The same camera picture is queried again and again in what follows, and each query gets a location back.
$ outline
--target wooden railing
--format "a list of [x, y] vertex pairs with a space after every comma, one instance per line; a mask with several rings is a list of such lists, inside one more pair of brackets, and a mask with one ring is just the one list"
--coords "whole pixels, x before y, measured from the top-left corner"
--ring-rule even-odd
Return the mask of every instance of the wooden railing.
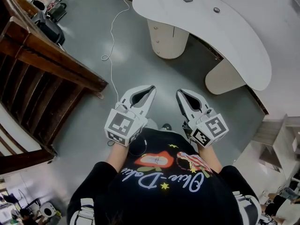
[[[0, 103], [41, 145], [44, 151], [32, 154], [43, 161], [56, 155], [53, 140], [83, 95], [99, 94], [107, 82], [50, 41], [29, 18], [35, 8], [17, 1], [0, 0]], [[26, 167], [3, 167], [14, 156], [26, 161], [2, 156], [0, 174]]]

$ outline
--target curved desk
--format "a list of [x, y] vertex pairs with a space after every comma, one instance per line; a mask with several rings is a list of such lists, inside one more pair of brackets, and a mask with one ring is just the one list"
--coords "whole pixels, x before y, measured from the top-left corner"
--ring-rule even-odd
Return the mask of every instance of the curved desk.
[[221, 0], [133, 0], [133, 8], [148, 19], [152, 48], [158, 56], [180, 56], [191, 33], [224, 57], [206, 75], [210, 92], [221, 94], [245, 84], [260, 91], [269, 85], [271, 63], [261, 40], [244, 18]]

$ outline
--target gray floor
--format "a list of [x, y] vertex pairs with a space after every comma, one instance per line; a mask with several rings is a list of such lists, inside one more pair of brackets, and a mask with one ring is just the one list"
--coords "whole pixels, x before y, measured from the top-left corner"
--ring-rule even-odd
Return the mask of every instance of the gray floor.
[[[112, 38], [111, 22], [127, 6], [123, 0], [65, 0], [67, 14], [59, 22], [66, 36], [66, 51], [110, 85], [104, 100], [86, 96], [65, 123], [54, 146], [59, 157], [50, 165], [28, 169], [22, 177], [34, 197], [53, 199], [63, 212], [72, 193], [93, 165], [105, 160], [110, 148], [104, 125], [116, 94], [110, 82], [110, 62], [101, 61], [108, 54]], [[232, 164], [251, 140], [264, 114], [245, 88], [214, 96], [204, 86], [205, 75], [218, 63], [198, 41], [189, 38], [185, 52], [177, 59], [163, 60], [152, 51], [146, 19], [131, 6], [114, 23], [115, 47], [113, 80], [120, 97], [135, 86], [154, 84], [157, 94], [148, 113], [158, 126], [168, 122], [173, 130], [184, 134], [184, 117], [175, 93], [186, 88], [206, 97], [210, 106], [222, 113], [230, 131], [215, 151], [223, 165]]]

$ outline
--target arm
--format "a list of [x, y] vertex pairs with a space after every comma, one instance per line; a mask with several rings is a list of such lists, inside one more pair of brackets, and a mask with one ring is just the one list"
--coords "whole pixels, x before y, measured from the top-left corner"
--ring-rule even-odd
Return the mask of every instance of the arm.
[[298, 199], [292, 201], [291, 203], [297, 203], [297, 202], [300, 202], [300, 198], [298, 198]]
[[41, 218], [40, 218], [39, 222], [37, 223], [37, 225], [46, 225], [49, 222], [49, 219], [46, 219], [44, 221], [44, 218], [45, 218], [44, 216], [41, 216]]
[[97, 195], [104, 194], [111, 181], [120, 171], [128, 154], [128, 148], [115, 143], [106, 162], [96, 163], [87, 178], [74, 192], [67, 208], [67, 224], [71, 217], [81, 207], [82, 198], [96, 199]]
[[285, 219], [276, 216], [271, 216], [271, 218], [274, 219], [274, 221], [277, 222], [278, 224], [283, 224], [285, 221]]
[[125, 147], [115, 142], [106, 162], [113, 166], [117, 172], [119, 172], [127, 157], [128, 149], [129, 146]]
[[212, 146], [204, 148], [203, 146], [197, 144], [199, 156], [207, 163], [207, 165], [214, 170], [216, 173], [220, 173], [222, 170], [222, 165], [217, 158], [215, 151]]
[[37, 210], [37, 213], [32, 217], [32, 219], [33, 219], [34, 221], [37, 220], [37, 218], [38, 218], [38, 213], [39, 213], [39, 210]]

